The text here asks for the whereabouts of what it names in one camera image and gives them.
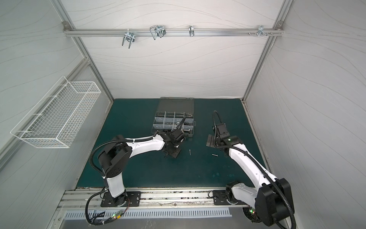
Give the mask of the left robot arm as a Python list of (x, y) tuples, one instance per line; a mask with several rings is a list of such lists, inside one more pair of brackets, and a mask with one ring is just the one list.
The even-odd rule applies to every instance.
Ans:
[(142, 138), (124, 138), (118, 135), (97, 146), (90, 153), (88, 162), (102, 176), (113, 201), (123, 203), (127, 199), (123, 171), (128, 161), (134, 156), (151, 151), (163, 151), (176, 158), (184, 140), (184, 132), (180, 127), (156, 131), (152, 136)]

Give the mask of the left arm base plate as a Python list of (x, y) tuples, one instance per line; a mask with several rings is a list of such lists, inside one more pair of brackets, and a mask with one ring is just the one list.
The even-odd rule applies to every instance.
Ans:
[(141, 192), (125, 191), (118, 197), (112, 197), (109, 192), (103, 194), (101, 207), (138, 207), (140, 204)]

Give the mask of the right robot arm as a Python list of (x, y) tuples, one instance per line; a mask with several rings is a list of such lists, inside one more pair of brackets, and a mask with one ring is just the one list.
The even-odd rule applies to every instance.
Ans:
[(231, 182), (226, 186), (226, 200), (229, 204), (243, 202), (245, 216), (252, 222), (283, 229), (282, 220), (290, 219), (290, 228), (296, 229), (295, 207), (290, 183), (277, 178), (265, 169), (249, 152), (237, 136), (231, 136), (224, 123), (213, 125), (207, 146), (216, 148), (234, 160), (253, 183), (248, 187), (242, 182)]

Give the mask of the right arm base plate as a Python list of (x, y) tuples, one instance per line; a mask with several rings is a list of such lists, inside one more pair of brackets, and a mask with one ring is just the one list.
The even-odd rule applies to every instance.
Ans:
[(213, 200), (216, 206), (223, 205), (246, 205), (246, 203), (235, 199), (230, 192), (226, 190), (213, 190), (208, 193), (208, 197)]

